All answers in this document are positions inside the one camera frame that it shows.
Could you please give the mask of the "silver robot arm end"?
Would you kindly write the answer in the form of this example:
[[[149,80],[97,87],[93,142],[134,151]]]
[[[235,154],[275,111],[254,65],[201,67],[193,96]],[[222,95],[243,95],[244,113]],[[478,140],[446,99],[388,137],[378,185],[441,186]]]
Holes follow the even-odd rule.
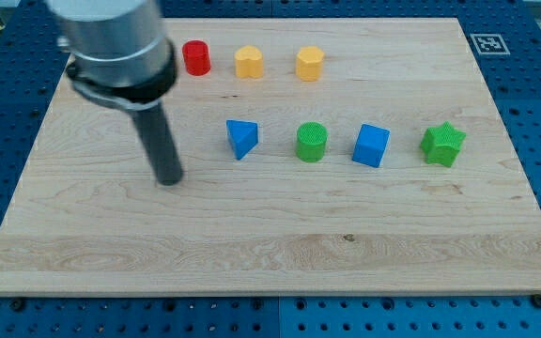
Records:
[[[58,46],[72,54],[73,88],[98,105],[147,109],[178,75],[156,0],[46,0],[61,30]]]

